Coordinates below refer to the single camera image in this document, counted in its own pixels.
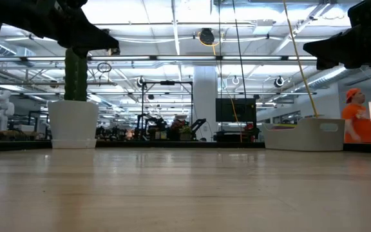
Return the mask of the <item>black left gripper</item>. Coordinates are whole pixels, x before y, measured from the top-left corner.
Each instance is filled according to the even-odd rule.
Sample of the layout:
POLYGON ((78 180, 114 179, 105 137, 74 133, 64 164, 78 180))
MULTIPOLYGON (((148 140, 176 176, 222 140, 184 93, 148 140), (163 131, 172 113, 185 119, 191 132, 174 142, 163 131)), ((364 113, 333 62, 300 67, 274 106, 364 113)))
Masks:
POLYGON ((119 42, 86 18, 87 0, 0 0, 0 31, 4 24, 38 37, 57 40, 81 59, 89 50, 120 50, 119 42))

